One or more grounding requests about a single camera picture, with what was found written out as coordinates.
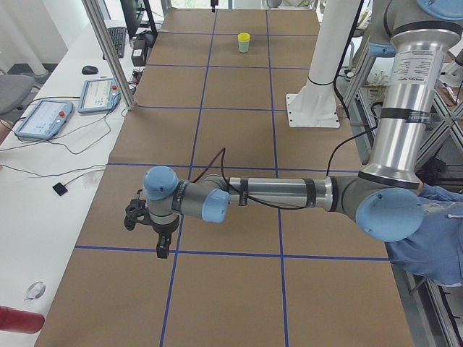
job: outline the red tube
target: red tube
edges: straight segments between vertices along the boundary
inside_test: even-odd
[[[0,330],[35,334],[43,327],[44,322],[45,317],[40,313],[0,306]]]

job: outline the white table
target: white table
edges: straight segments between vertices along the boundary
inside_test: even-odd
[[[110,21],[108,26],[124,25]],[[120,59],[127,80],[133,65],[131,48],[127,42],[124,58]],[[85,65],[98,67],[99,73],[83,75]],[[48,96],[80,96],[84,81],[111,76],[102,59],[101,49],[88,25],[66,56],[43,86],[38,98]],[[74,113],[59,135],[102,118],[103,114],[80,115],[77,101]],[[116,142],[126,114],[123,101],[108,116],[111,133],[80,155],[72,155],[63,146],[41,143],[30,147],[0,152],[0,164],[41,175],[59,174],[77,168],[105,164]],[[85,127],[56,140],[77,152],[98,139],[107,131],[104,121]],[[23,145],[10,134],[0,150]],[[0,305],[40,312],[47,315],[63,276],[76,239],[95,195],[102,172],[94,173],[94,182],[88,177],[73,181],[69,191],[59,196],[52,189],[58,182],[67,183],[82,172],[60,177],[34,178],[28,173],[0,170]],[[46,284],[44,295],[35,301],[24,301],[27,288],[34,282]],[[0,346],[33,346],[38,333],[26,335],[0,331]]]

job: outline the computer mouse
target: computer mouse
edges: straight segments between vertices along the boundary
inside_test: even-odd
[[[93,67],[91,65],[85,65],[82,68],[82,73],[83,74],[97,74],[98,73],[98,67]]]

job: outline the chair seat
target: chair seat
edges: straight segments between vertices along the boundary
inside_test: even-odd
[[[13,111],[26,99],[35,84],[31,76],[0,75],[0,114]]]

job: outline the green cup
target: green cup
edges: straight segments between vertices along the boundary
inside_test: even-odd
[[[238,49],[240,53],[247,53],[249,50],[249,42],[251,41],[251,35],[248,33],[238,34]]]

